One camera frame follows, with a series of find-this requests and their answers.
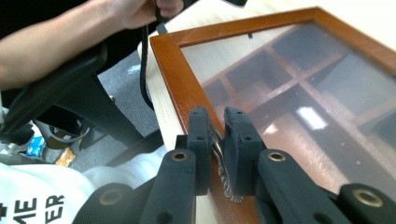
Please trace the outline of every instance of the black cable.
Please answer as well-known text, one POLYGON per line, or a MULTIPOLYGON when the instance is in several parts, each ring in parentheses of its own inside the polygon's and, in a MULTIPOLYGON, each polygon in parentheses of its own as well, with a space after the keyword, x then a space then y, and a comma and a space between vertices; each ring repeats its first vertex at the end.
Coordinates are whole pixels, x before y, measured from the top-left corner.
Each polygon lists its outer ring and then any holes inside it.
POLYGON ((143 100, 145 100, 148 107, 154 110, 151 100, 149 99, 148 91, 146 88, 146 69, 148 64, 148 51, 149 51, 149 26, 142 27, 142 59, 140 64, 140 91, 143 100))

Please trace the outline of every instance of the person's hand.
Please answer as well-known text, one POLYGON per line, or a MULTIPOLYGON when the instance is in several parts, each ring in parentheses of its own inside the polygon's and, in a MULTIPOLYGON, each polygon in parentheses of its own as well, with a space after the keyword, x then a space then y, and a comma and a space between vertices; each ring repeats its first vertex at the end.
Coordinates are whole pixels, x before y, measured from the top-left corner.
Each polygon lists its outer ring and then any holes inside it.
POLYGON ((134 29, 156 20, 156 6, 163 17, 173 17, 184 6, 182 0, 107 0, 108 9, 125 29, 134 29))

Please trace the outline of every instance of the white t-shirt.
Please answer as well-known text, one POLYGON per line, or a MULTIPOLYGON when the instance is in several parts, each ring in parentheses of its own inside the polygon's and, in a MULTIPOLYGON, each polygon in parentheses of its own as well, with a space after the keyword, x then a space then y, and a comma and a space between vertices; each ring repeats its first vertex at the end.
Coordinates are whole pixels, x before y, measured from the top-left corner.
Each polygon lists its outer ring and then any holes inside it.
POLYGON ((137 188, 158 173, 165 153, 162 146, 118 167, 93 167, 83 174, 58 165, 0 163, 0 223, 72 223, 97 188, 108 183, 137 188))

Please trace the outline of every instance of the chair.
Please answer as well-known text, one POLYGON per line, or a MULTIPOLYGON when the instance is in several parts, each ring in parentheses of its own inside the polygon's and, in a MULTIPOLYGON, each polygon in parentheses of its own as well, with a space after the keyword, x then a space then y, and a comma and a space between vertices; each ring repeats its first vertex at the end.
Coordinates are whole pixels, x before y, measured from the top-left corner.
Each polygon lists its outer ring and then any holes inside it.
POLYGON ((17 133, 51 106, 59 106, 90 127, 85 143, 91 144, 104 133, 127 147, 142 140, 143 136, 109 98, 95 74, 105 64, 106 53, 105 44, 97 45, 24 88, 9 107, 1 134, 17 133))

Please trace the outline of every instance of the wooden picture frame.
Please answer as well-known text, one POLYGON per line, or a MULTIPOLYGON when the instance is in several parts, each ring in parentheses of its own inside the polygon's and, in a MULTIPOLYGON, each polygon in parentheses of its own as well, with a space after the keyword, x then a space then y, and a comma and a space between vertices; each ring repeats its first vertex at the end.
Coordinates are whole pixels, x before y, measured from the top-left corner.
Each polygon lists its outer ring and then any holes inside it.
MULTIPOLYGON (((182 48, 305 22, 314 22, 343 40, 353 49, 382 65, 389 70, 392 76, 396 76, 396 53, 393 50, 345 24, 320 7, 157 35, 150 39, 150 44, 184 133, 188 131, 189 114, 196 106, 207 108, 212 123, 221 133, 223 133, 223 127, 204 91, 202 91, 201 84, 189 66, 181 50, 182 48)), ((257 223, 258 219, 255 214, 253 199, 247 198, 241 205, 229 202, 223 196, 222 185, 217 176, 217 167, 212 167, 212 169, 213 189, 211 189, 211 197, 218 209, 219 219, 223 223, 257 223)))

